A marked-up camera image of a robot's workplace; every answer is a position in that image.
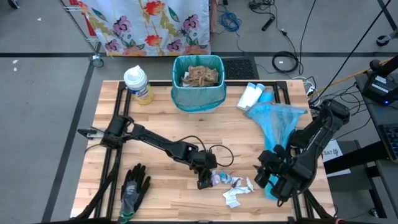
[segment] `blue cable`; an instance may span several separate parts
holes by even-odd
[[[241,38],[241,36],[238,34],[238,30],[241,27],[242,20],[238,19],[235,13],[229,12],[224,5],[218,6],[223,6],[225,9],[225,11],[220,11],[217,9],[218,12],[222,12],[222,15],[220,15],[218,18],[218,22],[224,27],[224,30],[216,34],[222,34],[224,31],[234,32],[238,36],[238,39],[236,40],[236,47],[244,53],[244,50],[239,47],[239,39]]]

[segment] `yellow label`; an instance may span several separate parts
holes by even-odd
[[[152,87],[147,84],[144,88],[135,92],[133,94],[133,98],[137,100],[137,103],[146,105],[154,100],[154,91],[152,90]]]

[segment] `gray floor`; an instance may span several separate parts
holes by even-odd
[[[90,52],[82,36],[64,13],[58,1],[19,0],[21,9],[12,10],[6,1],[0,1],[0,55],[2,53],[80,53]],[[265,15],[252,13],[246,6],[247,0],[229,0],[228,9],[235,13],[243,24],[239,46],[247,52],[277,52],[292,50],[286,39],[273,24],[266,32],[261,27],[268,20]],[[312,0],[277,1],[278,23],[284,28],[298,50],[305,20]],[[355,46],[363,32],[380,11],[376,0],[318,1],[303,41],[303,52],[348,53]],[[389,6],[395,21],[398,3]],[[84,20],[74,14],[80,24]],[[398,52],[398,41],[379,48],[375,38],[391,32],[385,16],[381,16],[369,32],[357,52]],[[211,46],[214,52],[239,52],[234,33],[213,35]],[[0,94],[3,117],[0,127],[2,156],[0,157],[0,218],[3,223],[40,222],[44,212],[68,130],[78,102],[79,94],[89,66],[86,57],[81,58],[9,58],[0,57]],[[336,73],[344,57],[304,57],[303,76],[314,76],[319,87],[325,86]],[[373,57],[351,58],[340,78],[347,77],[368,67]],[[79,128],[90,126],[101,82],[120,80],[127,68],[140,65],[150,79],[169,79],[173,58],[104,58],[105,66],[94,70],[85,104],[78,123]],[[289,60],[281,59],[284,65]],[[256,62],[273,71],[270,57],[256,57]],[[268,74],[258,67],[261,79],[286,79],[285,75]],[[354,80],[331,87],[327,93],[344,89]],[[336,136],[363,125],[369,118],[367,111],[351,118]],[[353,132],[341,140],[359,140],[362,146],[378,141],[373,124]],[[52,220],[69,218],[73,198],[83,162],[86,140],[75,136],[72,151],[60,188]],[[332,192],[339,208],[338,216],[352,218],[373,208],[367,192]],[[353,220],[376,223],[396,223],[391,206],[386,207],[390,218],[381,220],[362,215]]]

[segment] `floral curtain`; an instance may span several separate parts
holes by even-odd
[[[110,56],[210,54],[209,0],[80,0]]]

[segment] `white lid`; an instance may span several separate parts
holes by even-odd
[[[147,78],[139,65],[128,69],[123,76],[124,82],[129,88],[140,88],[145,85]]]

